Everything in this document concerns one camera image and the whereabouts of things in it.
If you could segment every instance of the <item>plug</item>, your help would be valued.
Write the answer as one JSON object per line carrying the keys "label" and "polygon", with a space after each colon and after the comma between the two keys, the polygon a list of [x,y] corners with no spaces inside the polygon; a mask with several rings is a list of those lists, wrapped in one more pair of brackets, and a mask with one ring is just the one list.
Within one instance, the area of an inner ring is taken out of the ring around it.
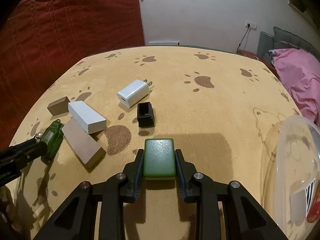
{"label": "plug", "polygon": [[125,87],[117,93],[117,96],[122,104],[126,107],[131,107],[146,95],[150,93],[149,86],[152,85],[152,81],[147,83],[148,80],[141,81],[136,79],[129,86]]}

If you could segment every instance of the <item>brown paw print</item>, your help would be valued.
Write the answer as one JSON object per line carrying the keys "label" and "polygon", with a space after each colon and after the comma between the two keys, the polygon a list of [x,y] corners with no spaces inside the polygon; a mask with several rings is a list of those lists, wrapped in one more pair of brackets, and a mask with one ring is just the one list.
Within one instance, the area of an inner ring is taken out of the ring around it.
{"label": "brown paw print", "polygon": [[81,60],[80,62],[78,62],[78,63],[76,64],[76,66],[80,66],[82,63],[85,63],[85,61]]}
{"label": "brown paw print", "polygon": [[78,76],[81,76],[83,73],[85,73],[86,71],[88,71],[90,66],[91,66],[91,65],[89,65],[89,66],[87,66],[87,67],[83,67],[82,70],[78,70],[78,71],[77,71]]}
{"label": "brown paw print", "polygon": [[[132,120],[132,123],[137,123],[138,122],[138,119],[137,118],[134,118],[133,120]],[[148,131],[148,130],[152,130],[153,129],[153,127],[151,127],[151,128],[145,128],[145,129],[147,129],[147,130],[143,130],[143,128],[139,128],[139,132],[138,132],[138,135],[139,136],[148,136],[148,135],[150,135],[150,131]]]}
{"label": "brown paw print", "polygon": [[270,70],[268,70],[267,68],[263,68],[265,71],[267,71],[268,73],[271,73]]}
{"label": "brown paw print", "polygon": [[92,95],[91,92],[83,92],[82,90],[79,90],[79,93],[81,93],[81,92],[82,92],[82,94],[80,94],[77,97],[76,101],[85,101],[89,96]]}
{"label": "brown paw print", "polygon": [[112,58],[112,57],[118,57],[118,55],[121,55],[122,53],[121,53],[121,51],[119,51],[119,52],[117,52],[116,54],[115,53],[112,53],[112,54],[110,54],[109,56],[107,56],[107,57],[105,57],[105,58],[107,58],[108,60],[110,59],[110,58]]}
{"label": "brown paw print", "polygon": [[56,85],[56,83],[54,82],[49,88],[48,88],[48,91],[51,90],[52,87],[54,87]]}
{"label": "brown paw print", "polygon": [[252,72],[251,69],[249,69],[250,72],[247,71],[247,70],[245,70],[245,69],[243,69],[243,68],[240,68],[240,70],[241,70],[241,75],[243,75],[243,76],[245,76],[245,77],[252,77],[252,76],[258,77],[258,75],[252,75],[252,74],[251,74],[251,72]]}
{"label": "brown paw print", "polygon": [[277,83],[280,83],[280,81],[276,77],[272,77]]}
{"label": "brown paw print", "polygon": [[[202,86],[204,88],[214,88],[214,85],[211,83],[211,77],[208,77],[208,76],[198,76],[198,77],[195,77],[195,82],[199,85],[199,86]],[[190,84],[191,81],[185,81],[184,82],[185,84]],[[200,89],[199,88],[195,88],[193,90],[193,92],[198,92]]]}
{"label": "brown paw print", "polygon": [[283,96],[288,102],[290,102],[289,97],[285,93],[281,92],[281,96]]}
{"label": "brown paw print", "polygon": [[276,157],[276,143],[274,145],[273,140],[268,139],[268,135],[275,132],[278,134],[280,132],[280,127],[282,125],[282,121],[286,119],[282,113],[273,114],[268,111],[263,111],[260,108],[253,108],[253,114],[256,118],[256,128],[258,129],[258,137],[260,137],[262,144],[265,146],[266,153],[270,160],[274,161]]}
{"label": "brown paw print", "polygon": [[[125,113],[121,113],[118,116],[118,120],[122,120],[125,117]],[[106,152],[109,156],[116,155],[122,152],[131,141],[131,132],[124,125],[112,125],[107,127],[104,131],[108,140],[108,148]]]}
{"label": "brown paw print", "polygon": [[39,118],[37,118],[37,121],[38,121],[38,122],[36,122],[35,125],[31,124],[31,127],[32,127],[32,128],[31,128],[31,131],[28,132],[27,135],[30,134],[31,137],[35,136],[35,134],[36,134],[36,132],[37,132],[37,129],[38,129],[38,126],[39,126],[39,124],[40,124]]}
{"label": "brown paw print", "polygon": [[295,114],[295,115],[300,115],[299,112],[297,111],[297,109],[292,108],[292,110],[294,111],[294,114]]}
{"label": "brown paw print", "polygon": [[[201,54],[201,52],[198,52],[198,54],[193,54],[194,56],[198,57],[199,59],[208,59],[210,57],[210,54],[209,53],[206,53],[205,55],[204,54]],[[211,56],[211,60],[216,60],[215,59],[215,56]]]}
{"label": "brown paw print", "polygon": [[157,61],[157,60],[155,59],[155,56],[150,56],[150,57],[143,56],[143,57],[145,57],[145,58],[142,59],[143,62],[154,62],[154,61]]}

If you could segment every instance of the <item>white wall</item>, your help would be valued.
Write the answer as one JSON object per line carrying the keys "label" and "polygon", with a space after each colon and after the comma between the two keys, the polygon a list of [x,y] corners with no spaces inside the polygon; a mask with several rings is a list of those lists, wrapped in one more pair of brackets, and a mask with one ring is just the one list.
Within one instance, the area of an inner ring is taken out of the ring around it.
{"label": "white wall", "polygon": [[140,6],[146,45],[179,41],[235,52],[246,31],[245,21],[249,20],[258,28],[249,32],[245,50],[256,53],[260,31],[273,35],[272,27],[277,26],[320,51],[319,34],[287,0],[144,0]]}

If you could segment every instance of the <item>metal screw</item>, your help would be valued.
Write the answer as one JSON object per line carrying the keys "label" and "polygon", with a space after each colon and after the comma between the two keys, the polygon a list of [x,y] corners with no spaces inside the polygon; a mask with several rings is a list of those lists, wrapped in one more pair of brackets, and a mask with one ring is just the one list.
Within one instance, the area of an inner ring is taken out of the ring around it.
{"label": "metal screw", "polygon": [[125,178],[125,174],[124,173],[118,173],[116,175],[117,179],[124,179]]}
{"label": "metal screw", "polygon": [[234,188],[240,187],[240,183],[236,180],[234,180],[233,182],[231,182],[231,186]]}
{"label": "metal screw", "polygon": [[197,172],[197,173],[193,174],[193,176],[194,176],[196,179],[202,179],[202,178],[203,178],[203,174],[200,173],[200,172]]}
{"label": "metal screw", "polygon": [[80,183],[81,188],[88,188],[90,186],[90,183],[87,181],[83,181]]}

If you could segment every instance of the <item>red object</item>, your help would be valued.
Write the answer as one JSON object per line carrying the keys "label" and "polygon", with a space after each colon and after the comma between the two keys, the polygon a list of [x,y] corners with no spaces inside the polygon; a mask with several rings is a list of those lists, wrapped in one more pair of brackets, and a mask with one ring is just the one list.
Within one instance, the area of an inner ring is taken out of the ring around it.
{"label": "red object", "polygon": [[316,197],[315,201],[312,204],[308,215],[307,215],[307,221],[308,223],[314,223],[316,222],[320,217],[320,184],[318,184],[318,189],[316,191]]}
{"label": "red object", "polygon": [[135,46],[144,46],[139,0],[22,0],[0,31],[0,150],[76,62]]}

